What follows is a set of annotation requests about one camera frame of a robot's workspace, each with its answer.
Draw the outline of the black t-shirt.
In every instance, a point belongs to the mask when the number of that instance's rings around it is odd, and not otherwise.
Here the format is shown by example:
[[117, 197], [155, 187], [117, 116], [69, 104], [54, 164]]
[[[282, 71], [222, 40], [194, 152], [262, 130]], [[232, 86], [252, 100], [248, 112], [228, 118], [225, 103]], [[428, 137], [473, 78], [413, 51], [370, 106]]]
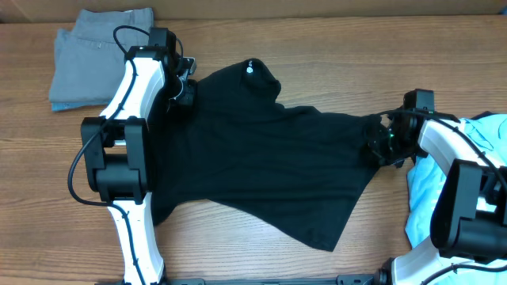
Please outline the black t-shirt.
[[181, 203], [211, 200], [312, 248], [335, 249], [379, 169], [366, 133], [381, 119], [287, 108], [280, 90], [259, 59], [198, 81], [193, 111], [172, 114], [154, 140], [155, 224]]

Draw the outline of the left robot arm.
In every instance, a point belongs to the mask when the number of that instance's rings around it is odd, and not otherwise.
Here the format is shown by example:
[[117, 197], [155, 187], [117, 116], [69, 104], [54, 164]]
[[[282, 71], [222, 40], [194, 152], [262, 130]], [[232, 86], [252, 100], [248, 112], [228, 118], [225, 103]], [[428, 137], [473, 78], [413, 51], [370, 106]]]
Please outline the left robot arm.
[[124, 77], [109, 105], [82, 121], [82, 148], [90, 188], [115, 222], [124, 258], [122, 284], [167, 284], [151, 214], [155, 188], [151, 135], [171, 112], [193, 108], [196, 69], [167, 28], [147, 31], [145, 46], [123, 48]]

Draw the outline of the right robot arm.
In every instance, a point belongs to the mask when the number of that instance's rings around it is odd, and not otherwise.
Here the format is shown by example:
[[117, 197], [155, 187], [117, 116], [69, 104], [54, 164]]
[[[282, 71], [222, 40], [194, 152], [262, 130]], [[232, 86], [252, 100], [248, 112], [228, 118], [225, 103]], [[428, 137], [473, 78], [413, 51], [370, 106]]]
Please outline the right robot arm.
[[431, 284], [446, 275], [506, 270], [506, 166], [493, 162], [452, 114], [437, 112], [434, 93], [414, 89], [388, 110], [386, 127], [366, 132], [381, 166], [431, 156], [446, 176], [430, 223], [415, 249], [386, 261], [370, 284]]

